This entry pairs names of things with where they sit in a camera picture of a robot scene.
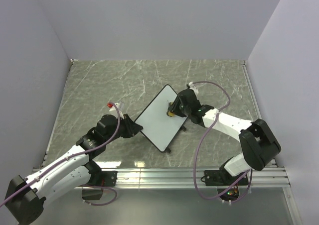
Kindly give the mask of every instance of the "white wall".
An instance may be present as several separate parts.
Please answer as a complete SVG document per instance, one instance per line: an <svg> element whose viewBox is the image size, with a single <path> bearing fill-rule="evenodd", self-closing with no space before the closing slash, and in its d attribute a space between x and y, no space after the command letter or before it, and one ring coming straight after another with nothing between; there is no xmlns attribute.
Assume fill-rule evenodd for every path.
<svg viewBox="0 0 319 225"><path fill-rule="evenodd" d="M279 0L39 0L72 59L247 59Z"/></svg>
<svg viewBox="0 0 319 225"><path fill-rule="evenodd" d="M69 60L37 0L0 0L0 199L43 159ZM16 224L6 207L0 224Z"/></svg>
<svg viewBox="0 0 319 225"><path fill-rule="evenodd" d="M248 59L305 225L319 222L319 0L281 0Z"/></svg>

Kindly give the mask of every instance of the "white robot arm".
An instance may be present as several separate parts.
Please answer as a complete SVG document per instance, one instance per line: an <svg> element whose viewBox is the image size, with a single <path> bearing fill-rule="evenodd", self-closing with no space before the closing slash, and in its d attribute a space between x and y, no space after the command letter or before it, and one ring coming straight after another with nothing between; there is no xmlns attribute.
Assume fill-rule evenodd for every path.
<svg viewBox="0 0 319 225"><path fill-rule="evenodd" d="M220 177L226 185L247 170L261 171L280 153L281 147L264 120L244 120L219 112L210 105L202 105L197 95L198 89L193 82L189 83L187 89L179 92L174 102L169 104L166 114L187 116L193 123L206 128L215 123L215 130L240 142L243 153L230 158L220 167Z"/></svg>
<svg viewBox="0 0 319 225"><path fill-rule="evenodd" d="M43 212L43 208L68 191L81 185L106 186L110 179L93 159L105 151L105 145L119 137L130 138L143 127L127 114L109 105L110 114L104 115L96 127L90 129L60 158L34 174L10 181L6 200L2 203L20 225L29 225Z"/></svg>

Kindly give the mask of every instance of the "metal frame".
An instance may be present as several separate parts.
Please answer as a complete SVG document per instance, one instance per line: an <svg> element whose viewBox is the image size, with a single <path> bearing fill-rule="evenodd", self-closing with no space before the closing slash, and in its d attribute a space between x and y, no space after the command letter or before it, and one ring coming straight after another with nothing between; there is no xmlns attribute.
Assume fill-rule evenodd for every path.
<svg viewBox="0 0 319 225"><path fill-rule="evenodd" d="M248 88L249 88L249 91L250 91L251 98L253 100L254 107L255 107L256 112L257 112L257 116L258 116L258 118L261 118L262 116L260 114L260 111L259 111L259 108L258 108L258 104L257 104L257 100L256 100L256 97L255 97L255 94L254 94L254 91L253 91L249 76L248 76L248 72L247 72L247 68L246 68L246 61L240 61L240 64L242 65L243 70L244 70L245 78L246 78L246 81L247 81L247 84L248 84ZM302 223L302 219L301 219L300 212L298 210L296 201L294 199L291 186L283 187L283 191L284 191L284 194L285 194L285 198L286 198L287 206L288 206L288 209L289 209L289 212L290 212L290 216L291 216L291 218L293 220L294 225L302 225L303 224Z"/></svg>
<svg viewBox="0 0 319 225"><path fill-rule="evenodd" d="M249 88L257 115L259 118L261 118L257 101L256 101L256 98L252 89L252 85L247 73L245 61L240 61L240 65L242 65L244 75L248 84L248 88ZM55 121L52 134L50 137L50 141L48 143L43 165L45 165L45 159L47 157L47 153L50 148L50 144L52 141L58 115L56 117L56 121ZM118 171L118 178L117 178L117 184L116 184L116 188L118 189L193 189L194 188L192 168L177 167L177 168L159 168L159 169L153 169L153 168L152 169L151 168L133 168L133 169L122 169L122 168L114 169L113 168L111 169L111 168L103 168L103 163L100 163L100 166L105 171L108 171L108 170ZM204 183L200 181L200 177L203 175L204 170L218 170L218 169L219 168L216 168L216 167L197 168L196 171L197 171L198 187L202 189L217 188L217 187L206 187ZM253 172L252 187L253 188L283 188L287 206L290 211L291 218L293 220L294 225L302 224L301 216L298 211L296 202L294 200L285 168L284 167L278 168L275 160L272 160L271 163L267 165L267 167L264 168L262 171Z"/></svg>
<svg viewBox="0 0 319 225"><path fill-rule="evenodd" d="M50 145L51 145L51 142L52 142L52 139L53 139L53 134L54 134L55 127L56 127L56 125L57 125L58 118L59 118L59 114L60 114L60 111L61 111L62 102L63 102L63 99L64 99L64 97L65 97L65 88L66 88L66 86L67 86L68 79L69 79L69 76L70 76L71 67L73 66L73 62L74 62L74 61L78 61L78 60L73 60L73 59L70 60L70 68L69 68L68 76L67 76L66 81L65 81L65 84L64 84L63 93L62 93L62 98L61 98L61 101L60 101L58 113L57 113L56 118L55 118L55 121L54 121L54 125L53 125L53 128L52 128L52 132L51 132L51 135L50 135L50 139L49 139L49 142L48 142L48 146L47 146L47 148L46 148L46 151L45 151L45 154L44 154L44 158L43 158L42 164L40 165L40 168L47 165L47 164L45 163L45 161L46 161L46 159L47 159L47 157L48 157Z"/></svg>
<svg viewBox="0 0 319 225"><path fill-rule="evenodd" d="M200 178L204 170L219 170L216 167L202 167L196 170L199 188L227 188L227 186L205 186ZM116 169L118 189L193 189L192 168L164 169ZM253 171L253 188L289 188L290 183L284 168L264 168Z"/></svg>

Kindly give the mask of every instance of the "black bracket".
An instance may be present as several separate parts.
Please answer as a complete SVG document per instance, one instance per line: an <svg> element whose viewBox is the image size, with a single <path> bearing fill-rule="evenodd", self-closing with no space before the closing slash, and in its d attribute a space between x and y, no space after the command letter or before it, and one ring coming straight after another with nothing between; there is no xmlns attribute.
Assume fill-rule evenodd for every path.
<svg viewBox="0 0 319 225"><path fill-rule="evenodd" d="M205 170L204 176L201 178L201 181L205 183L206 186L229 186L232 185L243 173L233 177L231 176L225 169L225 165L228 163L228 159L222 166L220 166L219 170ZM247 176L242 178L239 182L239 186L248 185Z"/></svg>
<svg viewBox="0 0 319 225"><path fill-rule="evenodd" d="M95 177L98 179L90 179L89 185L101 187L114 187L117 180L117 171L101 171ZM82 189L82 199L84 200L100 200L103 189Z"/></svg>
<svg viewBox="0 0 319 225"><path fill-rule="evenodd" d="M179 130L181 130L181 131L186 131L187 129L186 129L186 127L184 126L184 125L182 125L180 128L179 128Z"/></svg>
<svg viewBox="0 0 319 225"><path fill-rule="evenodd" d="M113 138L113 140L122 137L122 138L131 138L139 133L143 127L139 124L136 124L131 118L127 115L123 115L124 118L120 120L120 127ZM76 145L81 146L84 150L89 150L100 146L102 143L106 142L114 134L118 124L118 119L111 115L105 114L97 122L96 127L91 128L86 135L82 136L77 142ZM105 146L90 152L90 160L94 159L96 156L105 151Z"/></svg>
<svg viewBox="0 0 319 225"><path fill-rule="evenodd" d="M166 148L165 150L164 150L167 154L170 154L171 153L171 149L170 148Z"/></svg>
<svg viewBox="0 0 319 225"><path fill-rule="evenodd" d="M235 177L230 177L227 180L224 180L221 175L221 171L219 170L205 170L204 177L202 182L205 182L206 186L229 186L234 183L242 174L239 174ZM239 186L248 185L248 178L243 178L238 182Z"/></svg>

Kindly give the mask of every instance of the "gray marble floor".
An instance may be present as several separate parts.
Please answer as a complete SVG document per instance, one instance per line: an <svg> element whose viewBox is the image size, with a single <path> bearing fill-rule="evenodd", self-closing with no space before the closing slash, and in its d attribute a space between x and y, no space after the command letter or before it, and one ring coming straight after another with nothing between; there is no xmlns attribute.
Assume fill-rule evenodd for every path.
<svg viewBox="0 0 319 225"><path fill-rule="evenodd" d="M71 67L62 106L45 164L65 153L102 115L108 101L125 103L124 112L134 120L165 84L175 91L186 83L211 80L223 86L232 104L224 112L255 120L257 114L242 66L238 60L142 60L142 61L76 61ZM227 101L213 85L199 87L202 104L216 108ZM205 128L187 121L186 132L180 132L170 145L171 154L160 153L141 134L117 139L95 158L106 167L188 167ZM233 138L212 131L202 145L199 166L220 166L241 151Z"/></svg>

